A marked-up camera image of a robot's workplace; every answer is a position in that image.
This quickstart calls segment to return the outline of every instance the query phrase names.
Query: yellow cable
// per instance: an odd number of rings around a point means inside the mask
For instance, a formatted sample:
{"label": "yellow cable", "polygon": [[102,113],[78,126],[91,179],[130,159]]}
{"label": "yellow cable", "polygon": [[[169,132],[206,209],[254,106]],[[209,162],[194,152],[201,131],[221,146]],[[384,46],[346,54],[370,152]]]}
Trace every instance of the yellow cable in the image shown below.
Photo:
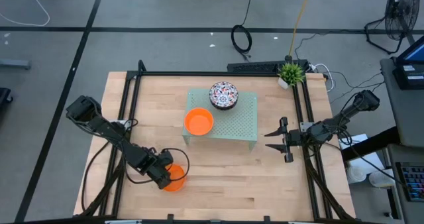
{"label": "yellow cable", "polygon": [[303,2],[302,8],[300,9],[300,13],[297,16],[296,25],[294,26],[294,30],[293,30],[293,37],[291,38],[291,45],[290,45],[290,50],[289,50],[289,56],[292,55],[291,53],[292,53],[292,49],[293,49],[293,45],[294,45],[294,38],[296,37],[297,26],[299,25],[300,18],[302,17],[303,11],[305,10],[306,3],[307,3],[307,0],[305,0]]}

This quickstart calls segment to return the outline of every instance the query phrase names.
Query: gray floor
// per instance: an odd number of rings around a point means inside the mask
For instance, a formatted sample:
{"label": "gray floor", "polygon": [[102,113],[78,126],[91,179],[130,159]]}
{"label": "gray floor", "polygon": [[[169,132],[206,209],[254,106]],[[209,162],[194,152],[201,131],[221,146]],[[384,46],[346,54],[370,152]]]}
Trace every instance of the gray floor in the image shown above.
{"label": "gray floor", "polygon": [[[94,0],[40,0],[52,17],[50,26],[85,26]],[[102,0],[97,27],[232,27],[241,23],[247,0]],[[252,0],[247,27],[292,28],[302,0]],[[362,28],[382,16],[386,0],[310,0],[301,28]],[[0,0],[0,13],[22,22],[42,23],[44,15],[33,0]],[[0,26],[12,24],[0,18]],[[420,16],[417,29],[424,29]],[[299,34],[296,45],[311,34]],[[290,34],[252,34],[251,61],[283,60]],[[80,42],[78,32],[0,32],[0,57],[28,59],[32,70],[0,70],[0,87],[9,87],[14,102],[0,123],[0,223],[13,221],[51,122],[66,76]],[[396,42],[373,36],[384,46]],[[404,43],[401,50],[407,47]],[[364,35],[328,34],[305,41],[300,58],[324,63],[346,74],[357,85],[379,71],[388,55],[365,42]],[[110,71],[136,68],[142,59],[148,70],[225,71],[228,63],[243,62],[229,33],[105,33],[90,34],[67,104],[77,96],[98,100]],[[330,100],[348,91],[335,74]],[[382,81],[382,76],[367,84]],[[375,135],[394,125],[388,95],[382,85],[377,111],[361,114],[349,124],[355,135]],[[339,112],[349,95],[332,103]],[[91,138],[62,117],[26,220],[70,217],[80,187]],[[384,190],[366,183],[351,186],[359,218],[392,223]]]}

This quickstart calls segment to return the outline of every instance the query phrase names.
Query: orange cup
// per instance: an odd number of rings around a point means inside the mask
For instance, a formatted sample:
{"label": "orange cup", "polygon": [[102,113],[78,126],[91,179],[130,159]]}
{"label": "orange cup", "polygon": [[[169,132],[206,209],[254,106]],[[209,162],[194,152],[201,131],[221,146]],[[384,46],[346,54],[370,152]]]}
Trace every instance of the orange cup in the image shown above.
{"label": "orange cup", "polygon": [[[171,180],[176,180],[184,176],[184,170],[183,168],[181,168],[180,165],[170,164],[170,166],[171,167],[169,167],[168,165],[166,168],[169,168],[168,172],[171,173],[171,176],[170,176]],[[167,192],[176,192],[183,188],[184,183],[186,182],[185,181],[186,179],[187,179],[187,176],[182,178],[181,180],[172,181],[168,186],[164,188],[164,190]]]}
{"label": "orange cup", "polygon": [[213,116],[205,108],[194,108],[185,116],[184,125],[192,135],[206,135],[213,127]]}

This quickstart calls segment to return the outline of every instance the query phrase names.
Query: white pot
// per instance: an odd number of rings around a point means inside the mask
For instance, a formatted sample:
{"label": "white pot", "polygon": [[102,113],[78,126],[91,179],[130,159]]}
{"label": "white pot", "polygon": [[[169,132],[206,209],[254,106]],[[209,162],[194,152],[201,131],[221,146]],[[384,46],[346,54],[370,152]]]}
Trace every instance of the white pot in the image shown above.
{"label": "white pot", "polygon": [[289,89],[289,84],[287,84],[287,82],[285,82],[281,78],[278,78],[278,85],[280,85],[280,87],[282,87],[284,89]]}

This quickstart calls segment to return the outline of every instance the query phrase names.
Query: wooden tabletop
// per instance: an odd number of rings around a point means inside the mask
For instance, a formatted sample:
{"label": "wooden tabletop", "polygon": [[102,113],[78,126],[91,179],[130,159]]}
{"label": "wooden tabletop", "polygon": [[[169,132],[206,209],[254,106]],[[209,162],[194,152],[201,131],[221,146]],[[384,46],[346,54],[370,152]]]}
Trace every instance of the wooden tabletop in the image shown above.
{"label": "wooden tabletop", "polygon": [[[101,102],[103,116],[116,119],[122,98],[125,72],[111,72]],[[182,125],[189,88],[210,88],[219,81],[235,84],[239,91],[258,94],[258,142],[250,152],[246,142],[192,138],[186,146]],[[307,74],[309,95],[316,121],[332,117],[322,74]],[[299,89],[303,104],[303,94]],[[129,113],[132,88],[126,115]],[[119,218],[221,219],[255,221],[269,215],[273,221],[312,221],[311,202],[306,182],[301,149],[292,148],[294,162],[285,163],[284,155],[265,144],[280,144],[282,137],[264,137],[278,128],[280,117],[286,116],[288,129],[298,129],[293,91],[284,90],[277,78],[264,77],[195,77],[143,76],[138,95],[131,142],[140,146],[180,148],[190,158],[190,171],[185,187],[176,193],[159,190],[155,183],[134,185],[124,180]],[[94,137],[87,162],[103,146],[104,139]],[[331,143],[337,145],[334,138]],[[91,167],[85,195],[87,206],[103,187],[111,146],[105,149]],[[172,152],[174,163],[186,169],[186,160]],[[327,186],[347,213],[355,216],[340,151],[323,146],[321,156]],[[129,168],[135,180],[145,180]],[[319,189],[317,199],[322,207]],[[115,189],[109,194],[113,200]],[[75,213],[81,213],[81,191]],[[110,213],[112,201],[109,201]]]}

